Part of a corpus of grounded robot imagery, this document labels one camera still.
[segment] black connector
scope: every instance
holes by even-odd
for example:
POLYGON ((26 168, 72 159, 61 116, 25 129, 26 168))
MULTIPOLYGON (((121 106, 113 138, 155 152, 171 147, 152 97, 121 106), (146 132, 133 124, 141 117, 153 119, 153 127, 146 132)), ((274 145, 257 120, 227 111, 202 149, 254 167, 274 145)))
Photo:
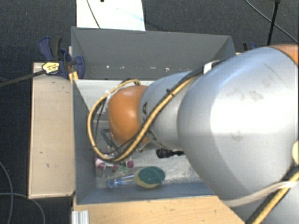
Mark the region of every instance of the black connector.
POLYGON ((182 156, 182 155, 184 155, 184 152, 183 151, 172 151, 172 150, 160 148, 160 149, 156 150, 156 154, 159 159, 162 159, 162 158, 169 158, 174 155, 182 156))

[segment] pink object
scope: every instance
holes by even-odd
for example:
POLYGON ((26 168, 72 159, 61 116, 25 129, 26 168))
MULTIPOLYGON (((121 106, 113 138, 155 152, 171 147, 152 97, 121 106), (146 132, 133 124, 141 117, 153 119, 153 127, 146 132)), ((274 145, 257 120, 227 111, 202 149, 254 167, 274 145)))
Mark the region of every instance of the pink object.
POLYGON ((134 167, 134 160, 130 160, 128 162, 128 168, 133 168, 134 167))

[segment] yellow cable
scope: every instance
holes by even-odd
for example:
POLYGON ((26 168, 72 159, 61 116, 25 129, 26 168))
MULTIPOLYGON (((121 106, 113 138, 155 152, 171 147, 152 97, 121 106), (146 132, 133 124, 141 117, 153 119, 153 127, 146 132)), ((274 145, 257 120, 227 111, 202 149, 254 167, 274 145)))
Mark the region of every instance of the yellow cable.
MULTIPOLYGON (((181 85, 179 85, 172 93, 170 93, 157 107, 156 109, 153 111, 153 113, 150 115, 150 117, 148 118, 148 120, 146 121, 143 129, 139 132, 138 136, 135 138, 134 142, 129 146, 129 148, 118 158, 116 158, 115 160, 113 160, 113 162, 118 162, 122 159, 124 159, 125 157, 127 157, 133 150, 134 148, 139 144, 140 140, 143 138, 143 136, 145 135, 146 131, 148 130, 148 128, 150 127, 151 123, 153 122, 153 120, 155 119, 155 117, 159 114, 159 112, 169 103, 169 101, 177 94, 179 93, 193 78, 190 78, 188 80, 186 80, 185 82, 183 82, 181 85)), ((138 80, 129 80, 127 82, 124 82, 122 84, 120 84, 119 86, 117 86, 116 88, 112 89, 109 93, 113 93, 115 92, 118 88, 120 88, 121 86, 124 86, 128 83, 131 82, 138 82, 140 83, 138 80)), ((93 113, 96 110, 97 106, 108 97, 109 94, 101 97, 97 103, 93 106, 93 108, 90 110, 90 113, 88 115, 88 119, 87 119, 87 131, 88 131, 88 136, 91 142, 91 145, 94 149, 94 151, 96 152, 96 154, 104 161, 111 161, 113 158, 107 157, 105 154, 103 154, 96 146, 96 143, 93 139, 93 133, 92 133, 92 129, 91 129, 91 122, 92 122, 92 117, 93 117, 93 113)))
POLYGON ((115 91, 117 91, 119 88, 129 84, 129 83, 138 83, 139 85, 141 85, 141 82, 137 79, 133 79, 133 80, 128 80, 128 81, 125 81, 121 84, 119 84, 118 86, 114 87, 112 90, 109 91, 109 93, 107 93, 105 96, 102 96, 93 106, 93 108, 90 110, 89 112, 89 115, 88 115, 88 118, 87 118, 87 132, 88 132, 88 137, 89 137, 89 140, 91 142, 91 145, 94 149, 94 151, 97 153, 97 155, 103 159, 103 160, 110 160, 112 158, 108 158, 105 154, 103 154, 98 148, 97 148, 97 145, 93 139, 93 132, 92 132, 92 128, 91 128, 91 122, 93 120, 93 113, 95 112, 95 110, 97 109, 98 105, 104 100, 106 99, 110 94, 114 93, 115 91))
POLYGON ((114 162, 120 161, 123 158, 125 158, 127 155, 129 155, 134 148, 139 144, 141 139, 143 138, 144 134, 150 127, 151 123, 154 121, 155 117, 159 114, 159 112, 169 103, 169 101, 175 96, 177 93, 179 93, 193 78, 190 78, 183 82, 181 85, 179 85, 172 93, 170 93, 158 106, 156 109, 154 109, 153 113, 149 116, 148 120, 144 124, 143 129, 139 132, 138 136, 134 140, 134 142, 130 145, 130 147, 127 149, 125 153, 123 153, 120 157, 114 160, 114 162))
MULTIPOLYGON (((288 180, 290 182, 296 182, 299 179, 299 171, 293 174, 293 176, 288 180)), ((267 203, 267 205, 262 209, 262 211, 256 216, 251 224, 260 224, 272 211, 272 209, 278 204, 278 202, 285 196, 290 188, 283 188, 267 203)))

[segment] blue clamp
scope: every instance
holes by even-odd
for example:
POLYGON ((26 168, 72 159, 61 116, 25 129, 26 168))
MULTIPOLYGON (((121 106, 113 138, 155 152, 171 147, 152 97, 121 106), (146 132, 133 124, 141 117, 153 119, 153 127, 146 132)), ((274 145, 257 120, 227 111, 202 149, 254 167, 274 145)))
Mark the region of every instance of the blue clamp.
POLYGON ((72 61, 72 57, 69 52, 65 48, 60 49, 60 42, 61 37, 51 38, 46 36, 38 43, 38 48, 46 58, 47 62, 55 61, 56 63, 59 63, 59 72, 47 74, 68 79, 68 75, 72 71, 76 71, 78 73, 79 79, 82 79, 85 73, 85 63, 83 57, 77 56, 75 60, 72 61))

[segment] white paper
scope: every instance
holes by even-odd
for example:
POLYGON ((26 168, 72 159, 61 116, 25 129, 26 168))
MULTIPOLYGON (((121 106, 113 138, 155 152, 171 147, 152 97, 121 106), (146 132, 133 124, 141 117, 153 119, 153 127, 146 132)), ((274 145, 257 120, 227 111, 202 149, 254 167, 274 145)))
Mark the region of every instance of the white paper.
MULTIPOLYGON (((141 0, 88 0, 100 28, 145 31, 141 0)), ((77 27, 98 28, 86 0, 77 0, 77 27)))

